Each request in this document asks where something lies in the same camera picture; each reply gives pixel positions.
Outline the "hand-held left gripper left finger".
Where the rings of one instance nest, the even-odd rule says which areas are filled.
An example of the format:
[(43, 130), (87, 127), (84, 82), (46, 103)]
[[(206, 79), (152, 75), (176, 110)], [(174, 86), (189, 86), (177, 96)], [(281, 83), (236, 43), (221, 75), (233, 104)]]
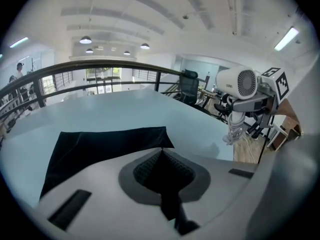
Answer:
[(118, 180), (123, 166), (154, 154), (158, 148), (130, 153), (92, 164), (51, 189), (37, 206), (50, 218), (75, 191), (91, 195), (67, 228), (72, 237), (82, 240), (173, 240), (178, 232), (157, 205), (135, 202)]

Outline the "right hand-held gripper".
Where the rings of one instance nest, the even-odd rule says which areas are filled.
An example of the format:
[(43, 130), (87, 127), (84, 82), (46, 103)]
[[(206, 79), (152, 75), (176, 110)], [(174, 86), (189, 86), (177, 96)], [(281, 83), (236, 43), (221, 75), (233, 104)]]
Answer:
[(285, 70), (272, 67), (257, 77), (256, 94), (246, 100), (236, 100), (232, 103), (232, 111), (246, 112), (247, 118), (252, 118), (246, 134), (253, 139), (266, 130), (272, 131), (276, 114), (280, 111), (280, 105), (290, 92)]

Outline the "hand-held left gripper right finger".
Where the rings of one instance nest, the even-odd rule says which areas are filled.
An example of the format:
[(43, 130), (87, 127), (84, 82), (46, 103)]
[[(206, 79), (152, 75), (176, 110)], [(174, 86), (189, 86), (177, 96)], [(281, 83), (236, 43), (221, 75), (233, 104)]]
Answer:
[(235, 202), (257, 165), (161, 151), (161, 210), (180, 234), (202, 233)]

